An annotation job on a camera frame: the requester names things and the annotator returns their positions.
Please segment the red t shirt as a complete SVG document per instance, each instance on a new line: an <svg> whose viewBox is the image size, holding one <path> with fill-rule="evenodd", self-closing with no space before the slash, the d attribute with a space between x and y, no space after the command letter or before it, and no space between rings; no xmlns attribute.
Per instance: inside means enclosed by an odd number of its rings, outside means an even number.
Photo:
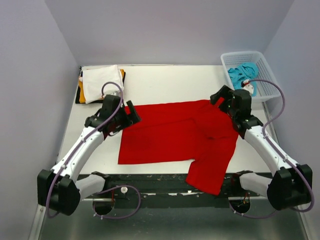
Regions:
<svg viewBox="0 0 320 240"><path fill-rule="evenodd" d="M229 116L207 99L135 109L141 121L123 130L118 164L192 160L185 181L218 195L239 136Z"/></svg>

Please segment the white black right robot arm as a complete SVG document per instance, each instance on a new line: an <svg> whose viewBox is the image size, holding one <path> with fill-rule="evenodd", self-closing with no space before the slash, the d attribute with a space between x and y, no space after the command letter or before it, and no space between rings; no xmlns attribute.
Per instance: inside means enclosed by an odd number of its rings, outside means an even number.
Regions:
<svg viewBox="0 0 320 240"><path fill-rule="evenodd" d="M312 190L313 172L307 164L299 164L292 159L267 134L263 124L251 111L252 97L245 89L232 90L223 85L210 96L210 103L222 100L219 109L231 119L233 129L249 143L268 166L271 178L244 170L233 174L230 191L241 196L245 192L254 192L268 199L277 210L292 209L308 205L302 212L310 211L315 204Z"/></svg>

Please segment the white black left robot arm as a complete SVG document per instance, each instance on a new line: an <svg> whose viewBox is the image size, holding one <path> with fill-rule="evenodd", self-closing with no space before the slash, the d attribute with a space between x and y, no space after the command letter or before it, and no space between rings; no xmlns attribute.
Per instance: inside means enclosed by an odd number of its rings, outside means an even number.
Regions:
<svg viewBox="0 0 320 240"><path fill-rule="evenodd" d="M37 176L37 203L56 214L70 216L81 200L97 194L110 194L111 177L94 171L78 179L94 151L110 137L141 121L131 101L106 95L101 108L85 120L84 128L67 154L50 170L41 170Z"/></svg>

